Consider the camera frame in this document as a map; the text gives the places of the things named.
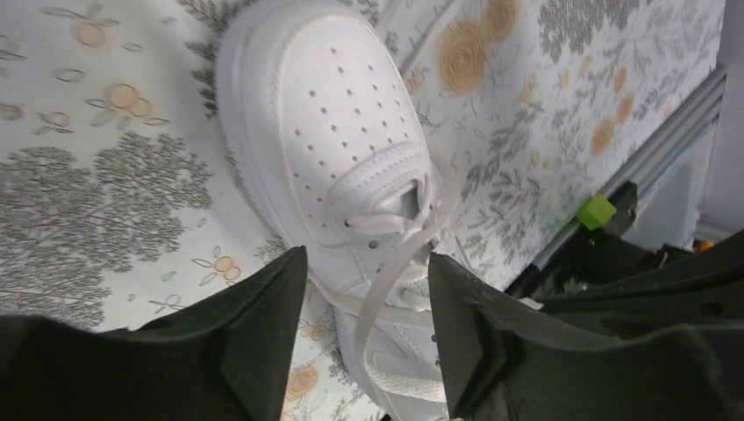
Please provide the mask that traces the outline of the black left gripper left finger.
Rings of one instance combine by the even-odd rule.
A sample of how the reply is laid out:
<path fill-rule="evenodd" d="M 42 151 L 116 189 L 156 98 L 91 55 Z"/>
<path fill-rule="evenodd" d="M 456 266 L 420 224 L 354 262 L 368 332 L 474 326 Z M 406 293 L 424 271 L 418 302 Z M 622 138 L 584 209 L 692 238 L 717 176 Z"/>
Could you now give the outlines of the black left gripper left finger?
<path fill-rule="evenodd" d="M 277 420 L 307 280 L 294 247 L 138 330 L 1 320 L 4 420 Z"/>

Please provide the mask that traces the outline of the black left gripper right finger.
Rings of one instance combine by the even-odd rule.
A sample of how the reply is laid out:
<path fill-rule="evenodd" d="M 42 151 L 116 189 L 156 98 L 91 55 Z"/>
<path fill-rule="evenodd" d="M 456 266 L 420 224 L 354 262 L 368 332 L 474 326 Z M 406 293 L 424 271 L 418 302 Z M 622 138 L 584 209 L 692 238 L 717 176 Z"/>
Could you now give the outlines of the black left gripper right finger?
<path fill-rule="evenodd" d="M 537 310 L 443 254 L 429 283 L 452 417 L 743 417 L 741 233 Z"/>

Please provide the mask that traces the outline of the white sneaker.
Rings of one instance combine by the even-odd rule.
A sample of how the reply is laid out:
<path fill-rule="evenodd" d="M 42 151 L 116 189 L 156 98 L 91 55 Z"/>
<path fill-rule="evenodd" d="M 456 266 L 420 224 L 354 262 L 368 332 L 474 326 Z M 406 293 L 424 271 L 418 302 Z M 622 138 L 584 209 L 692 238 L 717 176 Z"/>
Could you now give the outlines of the white sneaker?
<path fill-rule="evenodd" d="M 342 361 L 394 420 L 448 420 L 428 284 L 459 202 L 396 62 L 337 1 L 259 1 L 228 25 L 218 115 L 261 218 L 308 256 Z"/>

